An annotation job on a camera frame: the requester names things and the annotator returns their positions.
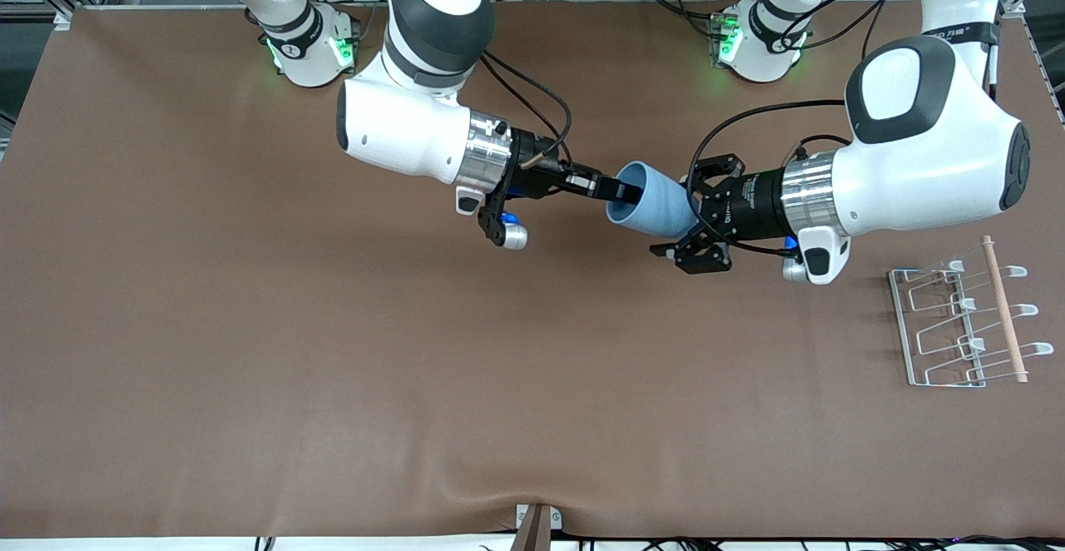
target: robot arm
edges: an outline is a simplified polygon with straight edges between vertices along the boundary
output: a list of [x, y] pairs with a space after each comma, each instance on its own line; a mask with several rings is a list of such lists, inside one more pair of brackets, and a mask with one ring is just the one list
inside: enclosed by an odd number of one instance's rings
[[278, 70], [301, 87], [318, 87], [349, 70], [351, 18], [310, 0], [240, 0], [266, 32]]
[[[809, 19], [789, 31], [791, 23], [822, 1], [742, 0], [732, 5], [724, 13], [736, 16], [737, 27], [731, 42], [716, 43], [718, 61], [749, 81], [776, 81], [798, 62], [796, 48], [805, 42]], [[791, 34], [783, 39], [784, 32]]]
[[456, 187], [455, 209], [476, 214], [497, 246], [521, 249], [528, 232], [504, 210], [552, 191], [616, 200], [641, 190], [560, 162], [554, 143], [458, 103], [494, 31], [489, 0], [388, 0], [383, 49], [340, 92], [337, 139], [349, 156]]
[[[981, 85], [982, 34], [993, 32], [996, 2], [921, 0], [925, 34], [875, 50], [848, 81], [852, 144], [753, 175], [734, 156], [700, 161], [692, 189], [702, 221], [652, 250], [691, 274], [721, 272], [732, 265], [730, 243], [790, 238], [785, 278], [826, 285], [850, 258], [852, 237], [956, 225], [1014, 206], [1028, 180], [1028, 132]], [[686, 194], [677, 198], [663, 212], [691, 216]], [[615, 202], [611, 211], [632, 210]]]

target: blue plastic cup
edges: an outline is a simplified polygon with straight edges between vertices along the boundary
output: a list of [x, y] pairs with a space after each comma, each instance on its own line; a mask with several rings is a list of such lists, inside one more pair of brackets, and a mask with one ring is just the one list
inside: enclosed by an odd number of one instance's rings
[[639, 161], [622, 168], [617, 179], [643, 188], [643, 197], [635, 205], [608, 202], [606, 217], [613, 224], [662, 239], [679, 239], [695, 226], [688, 191], [676, 180]]

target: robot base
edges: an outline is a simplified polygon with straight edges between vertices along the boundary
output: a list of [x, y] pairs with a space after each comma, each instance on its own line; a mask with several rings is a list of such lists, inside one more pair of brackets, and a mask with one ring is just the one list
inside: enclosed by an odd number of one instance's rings
[[343, 72], [354, 70], [359, 47], [359, 22], [328, 4], [314, 4], [322, 13], [323, 29], [301, 59], [290, 59], [267, 42], [279, 75], [300, 87], [328, 85]]
[[[791, 65], [799, 62], [801, 51], [767, 50], [751, 28], [751, 7], [754, 4], [755, 0], [742, 0], [723, 10], [723, 19], [711, 25], [711, 29], [721, 32], [723, 38], [711, 39], [710, 54], [717, 66], [728, 66], [736, 75], [755, 83], [769, 83], [784, 77]], [[805, 39], [806, 35], [803, 35], [799, 44]]]

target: wooden dowel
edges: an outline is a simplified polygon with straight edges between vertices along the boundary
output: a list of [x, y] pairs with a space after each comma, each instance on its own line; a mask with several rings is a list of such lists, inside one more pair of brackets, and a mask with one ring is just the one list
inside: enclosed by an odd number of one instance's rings
[[992, 277], [992, 286], [995, 289], [995, 305], [998, 307], [999, 320], [1002, 323], [1002, 333], [1005, 335], [1005, 347], [1010, 351], [1010, 363], [1017, 374], [1018, 383], [1028, 383], [1028, 371], [1025, 370], [1025, 358], [1020, 355], [1020, 344], [1017, 343], [1017, 331], [1013, 329], [1013, 312], [1010, 311], [1010, 302], [1005, 298], [1005, 287], [1002, 285], [1002, 275], [998, 269], [998, 258], [995, 256], [995, 241], [990, 236], [984, 236], [981, 241], [984, 248], [984, 259], [987, 260], [987, 271]]

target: brown table surface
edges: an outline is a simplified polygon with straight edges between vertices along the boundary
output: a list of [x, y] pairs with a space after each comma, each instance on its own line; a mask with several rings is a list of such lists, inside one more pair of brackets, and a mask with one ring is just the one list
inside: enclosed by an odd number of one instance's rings
[[[822, 34], [863, 7], [837, 5]], [[649, 2], [497, 9], [492, 49], [611, 173], [679, 175], [735, 112], [840, 97], [862, 39], [753, 85]], [[875, 40], [918, 16], [889, 4]], [[496, 249], [449, 188], [342, 153], [337, 84], [276, 77], [239, 12], [76, 13], [0, 165], [0, 533], [442, 534], [543, 501], [596, 536], [1065, 535], [1065, 362], [910, 387], [884, 280], [989, 233], [1031, 270], [1022, 338], [1065, 344], [1065, 133], [1022, 23], [1000, 67], [1023, 201], [859, 238], [818, 288], [742, 253], [685, 275], [570, 196], [513, 202], [531, 243]], [[461, 99], [544, 131], [484, 70]], [[821, 132], [849, 134], [840, 109], [710, 152], [771, 168]]]

